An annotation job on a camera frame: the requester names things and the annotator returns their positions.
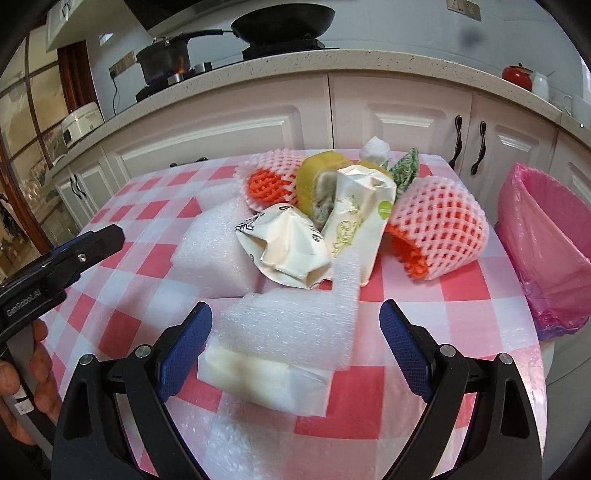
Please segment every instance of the crumpled paper wrapper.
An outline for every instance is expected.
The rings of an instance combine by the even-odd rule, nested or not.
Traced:
[[[361,286],[367,285],[396,197],[386,174],[362,165],[337,172],[335,208],[322,235],[333,258],[351,246],[359,251]]]
[[[258,269],[288,287],[314,288],[327,278],[332,258],[322,234],[301,211],[278,203],[236,226]]]

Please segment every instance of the finger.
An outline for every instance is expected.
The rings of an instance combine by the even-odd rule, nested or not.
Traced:
[[[14,367],[0,360],[0,396],[14,395],[20,386],[20,379]]]
[[[57,423],[61,409],[61,398],[53,374],[47,378],[46,382],[37,385],[35,406],[41,413],[47,415],[51,421]]]
[[[38,382],[47,381],[52,367],[53,361],[51,360],[49,353],[47,353],[47,350],[42,344],[37,343],[35,345],[35,351],[31,356],[31,361],[29,362],[29,369],[31,370],[33,377]]]
[[[15,440],[18,440],[21,443],[25,443],[27,445],[35,445],[33,439],[29,436],[29,434],[22,428],[21,424],[16,420],[12,412],[8,409],[4,400],[0,398],[0,419],[6,425],[10,435]]]
[[[33,320],[33,338],[36,342],[42,342],[47,338],[47,325],[42,320]]]

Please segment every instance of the rice cooker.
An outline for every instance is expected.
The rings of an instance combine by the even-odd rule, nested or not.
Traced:
[[[103,116],[94,102],[74,110],[61,121],[61,133],[66,146],[70,148],[103,123]]]

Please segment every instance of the countertop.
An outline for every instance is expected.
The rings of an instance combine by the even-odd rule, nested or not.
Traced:
[[[121,128],[172,103],[247,80],[257,80],[290,73],[367,70],[407,73],[457,83],[514,102],[548,119],[591,148],[591,130],[582,128],[570,116],[512,83],[480,70],[452,61],[421,55],[375,50],[318,50],[287,53],[235,63],[194,77],[143,100],[105,122],[80,140],[50,170],[58,173],[76,157]]]

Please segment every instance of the electrical outlet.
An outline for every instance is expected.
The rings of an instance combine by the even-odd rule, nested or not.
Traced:
[[[116,63],[110,66],[109,74],[111,78],[115,78],[117,77],[117,75],[121,75],[129,67],[133,66],[136,63],[136,61],[137,59],[135,58],[135,54],[133,51],[126,53]]]
[[[458,12],[459,14],[466,13],[465,0],[446,0],[447,9],[452,12]]]
[[[458,12],[479,22],[482,21],[480,7],[474,2],[470,2],[469,0],[446,0],[446,4],[447,9],[452,12]]]
[[[465,0],[466,4],[466,12],[464,15],[467,17],[473,18],[474,20],[478,20],[482,22],[482,17],[480,15],[480,7],[476,5],[474,2],[470,2],[469,0]]]

